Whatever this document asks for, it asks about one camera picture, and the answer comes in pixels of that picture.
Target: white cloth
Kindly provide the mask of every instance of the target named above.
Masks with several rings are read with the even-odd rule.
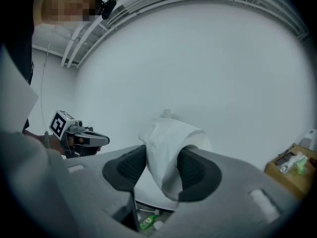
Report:
[[[211,151],[206,133],[187,123],[167,118],[156,118],[139,134],[146,144],[147,166],[161,191],[171,200],[178,200],[182,191],[181,178],[176,168],[177,156],[185,146]]]
[[[38,95],[18,71],[4,45],[0,47],[0,57],[0,130],[22,132]]]

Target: cable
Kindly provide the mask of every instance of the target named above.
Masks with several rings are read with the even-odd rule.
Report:
[[[47,130],[46,130],[45,121],[44,121],[44,114],[43,114],[42,86],[43,86],[43,77],[44,77],[44,70],[45,70],[45,66],[46,66],[46,61],[47,61],[47,59],[48,59],[48,55],[49,55],[49,51],[50,51],[50,46],[51,46],[51,43],[52,43],[52,39],[53,39],[53,37],[54,37],[54,35],[55,35],[56,28],[57,28],[57,26],[55,26],[55,28],[54,28],[54,32],[53,32],[53,34],[52,34],[52,37],[51,37],[51,40],[50,40],[50,43],[49,43],[49,46],[48,46],[48,51],[47,51],[47,53],[46,53],[45,62],[44,62],[44,67],[43,67],[43,72],[42,72],[42,79],[41,79],[40,100],[41,100],[42,119],[43,119],[43,124],[44,124],[44,129],[45,129],[45,131],[47,131]]]

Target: person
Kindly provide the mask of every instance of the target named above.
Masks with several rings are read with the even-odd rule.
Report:
[[[1,5],[4,10],[2,18],[6,20],[1,42],[29,84],[32,81],[34,67],[32,62],[34,27],[42,23],[62,25],[65,22],[89,21],[96,15],[101,2],[102,0],[14,0],[11,1],[10,6]],[[27,130],[28,127],[29,122],[26,121],[23,133],[44,144],[45,136],[32,134]],[[69,146],[74,145],[73,138],[69,138],[68,141]],[[64,155],[57,137],[51,135],[49,142],[50,148]]]

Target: ceiling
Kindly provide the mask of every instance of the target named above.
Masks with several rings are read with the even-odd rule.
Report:
[[[49,50],[49,53],[59,56],[61,66],[78,68],[98,44],[106,40],[107,36],[121,24],[145,11],[180,1],[185,0],[117,0],[117,5],[108,20],[102,20],[99,16],[95,21],[88,22],[84,26],[47,24],[37,26],[32,46],[43,51]],[[255,11],[266,13],[284,24],[299,40],[306,40],[309,36],[306,25],[289,0],[216,1],[244,5]]]

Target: bottle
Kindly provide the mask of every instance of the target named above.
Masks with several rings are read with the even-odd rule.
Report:
[[[150,215],[145,221],[139,224],[140,229],[147,229],[154,222],[154,218],[156,217],[157,215]]]

